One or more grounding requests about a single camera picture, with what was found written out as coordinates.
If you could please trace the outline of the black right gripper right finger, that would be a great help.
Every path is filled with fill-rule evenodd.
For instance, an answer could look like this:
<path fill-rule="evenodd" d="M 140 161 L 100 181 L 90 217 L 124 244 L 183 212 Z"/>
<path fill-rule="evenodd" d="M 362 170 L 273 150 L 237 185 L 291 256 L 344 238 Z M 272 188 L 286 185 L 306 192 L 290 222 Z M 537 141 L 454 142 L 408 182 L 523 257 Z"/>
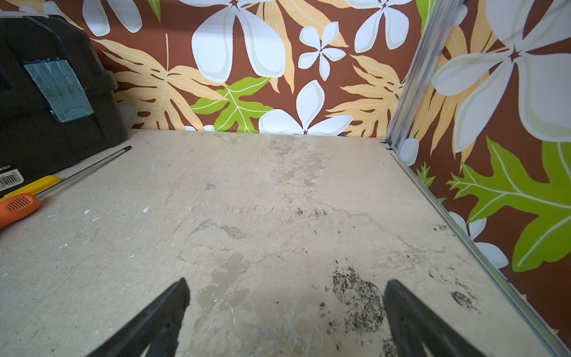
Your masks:
<path fill-rule="evenodd" d="M 483 355 L 400 281 L 388 281 L 383 303 L 399 356 Z"/>

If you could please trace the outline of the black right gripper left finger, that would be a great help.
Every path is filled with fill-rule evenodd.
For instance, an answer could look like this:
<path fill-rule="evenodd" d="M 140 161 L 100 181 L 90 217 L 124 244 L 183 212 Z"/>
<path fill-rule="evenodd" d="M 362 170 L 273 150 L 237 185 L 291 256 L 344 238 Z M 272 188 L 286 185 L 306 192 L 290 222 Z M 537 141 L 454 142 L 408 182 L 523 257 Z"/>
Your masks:
<path fill-rule="evenodd" d="M 190 288 L 184 278 L 165 289 L 90 356 L 174 356 Z"/>

